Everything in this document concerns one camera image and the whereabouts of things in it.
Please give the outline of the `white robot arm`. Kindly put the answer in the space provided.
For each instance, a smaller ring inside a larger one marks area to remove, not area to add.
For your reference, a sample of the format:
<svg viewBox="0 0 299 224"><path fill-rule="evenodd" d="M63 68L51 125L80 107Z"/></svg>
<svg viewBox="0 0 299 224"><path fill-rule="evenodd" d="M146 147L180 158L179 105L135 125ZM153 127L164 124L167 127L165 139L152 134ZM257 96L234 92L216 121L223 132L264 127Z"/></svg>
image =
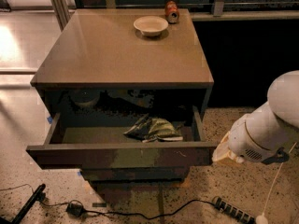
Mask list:
<svg viewBox="0 0 299 224"><path fill-rule="evenodd" d="M289 159L288 145L299 141L299 71L276 78L267 101L238 119L212 155L213 162L271 164Z"/></svg>

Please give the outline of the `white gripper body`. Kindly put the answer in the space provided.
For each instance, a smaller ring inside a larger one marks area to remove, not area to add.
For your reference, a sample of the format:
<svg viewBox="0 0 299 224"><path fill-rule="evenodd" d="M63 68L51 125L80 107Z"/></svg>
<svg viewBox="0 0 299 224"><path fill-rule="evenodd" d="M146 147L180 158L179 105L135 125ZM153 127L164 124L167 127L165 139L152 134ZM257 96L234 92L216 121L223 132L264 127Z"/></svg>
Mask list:
<svg viewBox="0 0 299 224"><path fill-rule="evenodd" d="M237 120L229 133L228 147L246 161L271 164L289 159L285 145L290 141L288 124L268 103Z"/></svg>

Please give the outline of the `yellow foam padded gripper finger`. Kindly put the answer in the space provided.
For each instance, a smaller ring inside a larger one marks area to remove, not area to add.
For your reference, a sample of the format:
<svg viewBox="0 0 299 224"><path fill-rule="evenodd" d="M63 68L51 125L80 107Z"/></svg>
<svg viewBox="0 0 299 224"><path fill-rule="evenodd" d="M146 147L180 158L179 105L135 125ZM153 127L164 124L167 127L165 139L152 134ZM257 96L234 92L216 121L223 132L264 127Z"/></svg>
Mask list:
<svg viewBox="0 0 299 224"><path fill-rule="evenodd" d="M212 154L212 161L218 164L241 164L245 160L238 157L229 148L229 132L223 136L220 143L217 145Z"/></svg>

